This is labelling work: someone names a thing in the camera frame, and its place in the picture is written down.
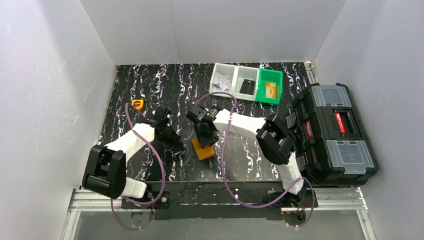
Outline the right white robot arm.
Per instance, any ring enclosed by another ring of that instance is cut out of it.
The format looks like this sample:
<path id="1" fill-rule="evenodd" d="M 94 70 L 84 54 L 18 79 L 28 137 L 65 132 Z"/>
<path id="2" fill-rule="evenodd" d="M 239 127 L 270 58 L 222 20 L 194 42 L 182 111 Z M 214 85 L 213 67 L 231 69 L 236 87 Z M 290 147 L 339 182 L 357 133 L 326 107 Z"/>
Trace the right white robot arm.
<path id="1" fill-rule="evenodd" d="M 296 162 L 295 137 L 278 115 L 251 117 L 221 107 L 195 105 L 186 117 L 194 126 L 196 137 L 192 145 L 199 160 L 215 154 L 213 145 L 219 140 L 218 132 L 242 135 L 256 140 L 263 156 L 276 166 L 284 190 L 292 195 L 304 193 L 305 181 Z"/>

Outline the gold credit card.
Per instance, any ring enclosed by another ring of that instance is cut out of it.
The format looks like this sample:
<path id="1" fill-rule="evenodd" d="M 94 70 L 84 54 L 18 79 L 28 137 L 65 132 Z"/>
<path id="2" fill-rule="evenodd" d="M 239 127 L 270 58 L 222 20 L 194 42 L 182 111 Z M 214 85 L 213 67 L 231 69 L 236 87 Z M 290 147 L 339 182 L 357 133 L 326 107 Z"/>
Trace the gold credit card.
<path id="1" fill-rule="evenodd" d="M 265 97 L 270 99 L 277 98 L 277 85 L 275 82 L 265 83 Z"/>

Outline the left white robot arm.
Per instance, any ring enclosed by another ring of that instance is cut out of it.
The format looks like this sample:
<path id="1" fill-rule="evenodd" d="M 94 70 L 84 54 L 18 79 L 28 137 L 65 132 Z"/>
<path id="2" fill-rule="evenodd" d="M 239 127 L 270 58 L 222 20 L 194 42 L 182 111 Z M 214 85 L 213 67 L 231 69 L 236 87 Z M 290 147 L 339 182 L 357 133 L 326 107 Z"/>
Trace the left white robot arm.
<path id="1" fill-rule="evenodd" d="M 88 155 L 82 187 L 111 199 L 142 199 L 150 187 L 143 181 L 127 177 L 127 162 L 154 140 L 163 143 L 170 151 L 185 149 L 170 124 L 172 114 L 169 109 L 158 107 L 152 116 L 142 118 L 117 140 L 106 145 L 94 145 Z"/>

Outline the orange leather card holder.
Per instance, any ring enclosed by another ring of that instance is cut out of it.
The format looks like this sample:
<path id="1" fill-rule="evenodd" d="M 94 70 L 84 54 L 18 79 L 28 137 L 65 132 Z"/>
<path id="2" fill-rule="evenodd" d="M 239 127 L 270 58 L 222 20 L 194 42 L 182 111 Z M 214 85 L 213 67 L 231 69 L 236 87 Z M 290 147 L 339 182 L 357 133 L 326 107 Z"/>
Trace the orange leather card holder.
<path id="1" fill-rule="evenodd" d="M 200 143 L 197 138 L 192 139 L 191 143 L 199 161 L 205 160 L 215 155 L 215 150 L 212 146 L 200 146 Z"/>

